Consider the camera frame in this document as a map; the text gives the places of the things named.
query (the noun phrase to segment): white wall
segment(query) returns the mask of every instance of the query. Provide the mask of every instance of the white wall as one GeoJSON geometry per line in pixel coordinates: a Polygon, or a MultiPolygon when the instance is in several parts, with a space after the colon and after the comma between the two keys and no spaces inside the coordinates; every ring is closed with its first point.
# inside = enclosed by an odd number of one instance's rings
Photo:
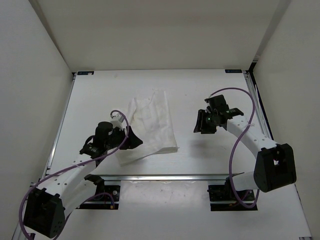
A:
{"type": "Polygon", "coordinates": [[[27,0],[0,1],[0,239],[42,174],[72,74],[27,0]]]}
{"type": "Polygon", "coordinates": [[[43,22],[48,23],[47,29],[75,72],[247,70],[279,1],[38,0],[38,3],[44,13],[39,16],[45,16],[43,22]]]}
{"type": "Polygon", "coordinates": [[[296,186],[320,239],[320,1],[293,0],[254,69],[274,138],[294,150],[296,186]]]}

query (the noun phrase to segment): robotic arm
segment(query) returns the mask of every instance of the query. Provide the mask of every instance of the robotic arm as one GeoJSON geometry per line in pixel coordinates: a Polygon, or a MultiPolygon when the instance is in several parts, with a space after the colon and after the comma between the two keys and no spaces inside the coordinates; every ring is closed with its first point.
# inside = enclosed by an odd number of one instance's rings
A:
{"type": "MultiPolygon", "coordinates": [[[[82,165],[89,157],[104,156],[117,148],[125,139],[122,127],[123,117],[116,115],[110,122],[100,122],[95,135],[90,136],[72,165],[77,167],[59,175],[42,189],[35,188],[28,196],[23,224],[49,238],[55,237],[65,225],[66,217],[85,200],[92,197],[99,188],[104,188],[104,180],[90,174],[103,159],[82,165]]],[[[128,138],[121,150],[134,149],[143,143],[127,127],[128,138]]]]}
{"type": "MultiPolygon", "coordinates": [[[[208,107],[198,111],[194,133],[214,134],[217,127],[223,127],[238,138],[248,126],[244,113],[238,108],[229,109],[223,95],[207,98],[205,102],[208,107]]],[[[294,153],[288,144],[278,144],[254,126],[248,129],[241,142],[256,162],[253,172],[232,178],[237,191],[260,189],[266,193],[296,182],[294,153]]]]}

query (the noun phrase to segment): white table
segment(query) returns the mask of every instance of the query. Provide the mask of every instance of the white table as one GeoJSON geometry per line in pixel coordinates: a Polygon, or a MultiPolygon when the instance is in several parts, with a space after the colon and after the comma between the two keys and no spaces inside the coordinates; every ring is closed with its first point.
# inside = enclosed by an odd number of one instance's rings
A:
{"type": "MultiPolygon", "coordinates": [[[[166,90],[177,153],[146,157],[120,166],[114,156],[104,160],[95,174],[112,176],[221,175],[236,138],[220,128],[217,133],[193,133],[204,99],[226,87],[248,89],[242,73],[223,69],[115,70],[78,75],[50,164],[50,173],[68,167],[110,111],[126,111],[133,97],[151,97],[155,89],[166,90]]],[[[252,104],[240,91],[224,95],[230,108],[249,117],[252,104]]],[[[258,127],[258,119],[253,119],[258,127]]],[[[252,171],[255,159],[241,143],[233,172],[252,171]]],[[[60,240],[212,240],[282,239],[310,236],[295,186],[261,193],[258,211],[211,212],[207,181],[122,181],[119,210],[75,210],[60,240]]],[[[36,240],[46,239],[40,234],[36,240]]]]}

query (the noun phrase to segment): white cloth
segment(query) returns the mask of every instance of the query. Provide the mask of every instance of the white cloth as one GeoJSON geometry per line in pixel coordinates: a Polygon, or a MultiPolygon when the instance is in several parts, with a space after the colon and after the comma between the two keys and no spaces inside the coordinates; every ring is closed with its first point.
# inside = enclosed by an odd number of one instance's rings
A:
{"type": "Polygon", "coordinates": [[[165,91],[155,91],[151,99],[139,100],[135,97],[129,103],[126,117],[143,144],[135,149],[117,151],[115,155],[121,165],[153,154],[178,151],[165,91]]]}

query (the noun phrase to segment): folded fabric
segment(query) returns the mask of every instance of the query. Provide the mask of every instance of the folded fabric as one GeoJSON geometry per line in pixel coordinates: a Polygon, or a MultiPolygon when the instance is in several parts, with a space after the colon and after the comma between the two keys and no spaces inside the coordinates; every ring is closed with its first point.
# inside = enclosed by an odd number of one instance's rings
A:
{"type": "Polygon", "coordinates": [[[116,157],[121,165],[153,154],[175,153],[178,150],[166,92],[157,90],[152,98],[129,103],[126,117],[134,134],[143,141],[135,149],[119,150],[116,157]]]}

